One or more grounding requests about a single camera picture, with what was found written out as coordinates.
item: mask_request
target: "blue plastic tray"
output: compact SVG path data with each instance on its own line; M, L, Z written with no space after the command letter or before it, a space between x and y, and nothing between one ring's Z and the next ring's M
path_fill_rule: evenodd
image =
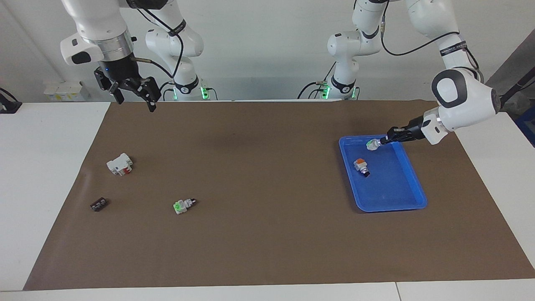
M399 142L369 151L366 143L384 136L348 136L340 139L340 149L357 206L365 212L422 209L427 198L407 153ZM364 177L353 162L362 158L370 176Z

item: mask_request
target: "white wall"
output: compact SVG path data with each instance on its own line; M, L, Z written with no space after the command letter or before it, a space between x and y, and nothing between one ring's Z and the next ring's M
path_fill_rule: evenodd
M1 1L64 79L81 80L98 100L110 100L93 78L96 64L67 66L63 62L59 43L75 32L75 25L60 0ZM535 27L533 0L453 2L461 32L487 78ZM331 66L333 59L326 50L329 36L354 29L352 0L180 0L179 4L190 26L204 38L203 55L193 59L197 72L217 89L221 99L297 97L305 84L323 79ZM131 34L139 38L135 54L161 62L143 44L145 32L153 25L135 10L124 9L121 13ZM385 41L394 51L427 41L413 30L402 2L390 5ZM12 59L13 47L20 48L16 44L1 45L2 62ZM11 54L6 55L5 48ZM433 99L430 82L444 68L435 46L405 57L392 57L382 51L358 61L361 71L357 84L362 87L362 99ZM143 64L140 70L143 76L165 81L154 66ZM2 68L0 74L4 78L9 72ZM19 72L16 76L20 79L39 81L47 77L26 67ZM26 85L12 84L11 88L14 93L23 93Z

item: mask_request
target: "green light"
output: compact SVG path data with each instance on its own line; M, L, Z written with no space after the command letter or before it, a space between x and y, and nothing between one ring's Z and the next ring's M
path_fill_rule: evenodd
M201 87L201 93L202 93L202 99L210 98L210 94L208 94L208 91L206 90L206 88Z
M324 91L323 99L328 99L329 98L329 92L331 91L331 87L327 86L327 89L325 89L323 91Z

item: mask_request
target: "brown table surface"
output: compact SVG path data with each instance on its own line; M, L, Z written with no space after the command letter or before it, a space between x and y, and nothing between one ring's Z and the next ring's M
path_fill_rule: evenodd
M24 289L534 278L454 133L404 145L425 209L356 207L338 140L434 106L112 104ZM106 167L122 152L125 177Z

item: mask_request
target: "white tabletop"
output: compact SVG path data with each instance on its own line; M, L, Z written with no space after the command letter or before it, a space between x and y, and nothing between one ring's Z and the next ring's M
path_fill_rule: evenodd
M535 300L535 280L20 292L108 106L26 103L0 115L1 300ZM504 113L457 135L534 265L535 149Z

